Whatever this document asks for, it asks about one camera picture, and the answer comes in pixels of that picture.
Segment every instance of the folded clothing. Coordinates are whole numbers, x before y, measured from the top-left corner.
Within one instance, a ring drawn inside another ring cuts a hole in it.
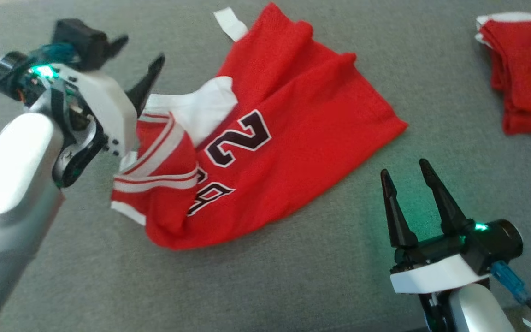
[[[531,133],[531,14],[478,17],[477,40],[491,48],[491,85],[504,93],[503,130]]]
[[[295,212],[402,133],[407,124],[358,73],[356,56],[312,33],[267,6],[217,74],[232,78],[238,100],[227,118],[195,150],[168,113],[139,120],[141,141],[153,142],[145,154],[170,154],[160,174],[116,176],[114,206],[159,246],[223,243]]]

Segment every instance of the jersey number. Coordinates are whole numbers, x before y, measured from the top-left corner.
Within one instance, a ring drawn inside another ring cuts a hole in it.
[[[216,166],[228,167],[235,162],[235,156],[230,151],[231,147],[257,151],[271,139],[270,131],[257,109],[243,116],[238,122],[243,130],[248,130],[250,134],[237,130],[225,130],[206,147],[206,154]]]

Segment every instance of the green led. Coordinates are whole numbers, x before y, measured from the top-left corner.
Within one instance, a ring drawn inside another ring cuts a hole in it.
[[[32,67],[32,70],[34,70],[36,75],[48,80],[59,77],[50,65],[37,65],[36,67]]]
[[[481,224],[481,223],[475,223],[474,224],[474,230],[475,231],[486,231],[489,229],[488,225]]]

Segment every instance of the gray fabric surface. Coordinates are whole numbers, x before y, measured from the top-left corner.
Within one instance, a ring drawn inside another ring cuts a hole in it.
[[[250,25],[266,0],[46,0],[0,5],[0,55],[50,38],[79,17],[131,43],[107,72],[129,86],[160,51],[156,92],[186,93],[216,73],[230,40],[212,12]],[[417,161],[428,158],[468,216],[505,217],[525,240],[512,263],[531,289],[531,135],[501,130],[503,102],[474,41],[480,14],[531,11],[531,0],[279,0],[315,38],[358,54],[358,69],[409,122],[404,135],[286,220],[215,248],[157,248],[109,209],[118,160],[101,155],[66,191],[40,255],[0,319],[0,331],[400,331],[423,325],[414,296],[394,294],[393,250],[379,173],[389,168],[420,238],[439,233]],[[0,129],[21,111],[0,95]],[[512,297],[495,286],[503,305]]]

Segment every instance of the red fabric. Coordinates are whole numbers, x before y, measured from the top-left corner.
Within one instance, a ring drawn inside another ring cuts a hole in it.
[[[308,23],[293,23],[270,4],[234,44],[217,76],[232,77],[238,105],[196,149],[196,191],[205,195],[191,198],[184,220],[164,214],[171,202],[154,197],[153,211],[142,213],[156,244],[210,246],[280,220],[405,130],[407,124],[354,67],[356,56],[336,54],[312,40],[312,33]],[[225,166],[214,161],[210,149],[219,139],[234,132],[249,141],[261,135],[259,126],[242,124],[249,119],[261,121],[261,134],[269,138],[252,148],[224,141],[220,147],[232,161]],[[203,191],[211,185],[224,191]],[[190,200],[189,193],[177,199]]]
[[[531,21],[487,21],[480,30],[493,50],[493,88],[505,94],[503,130],[531,133]]]

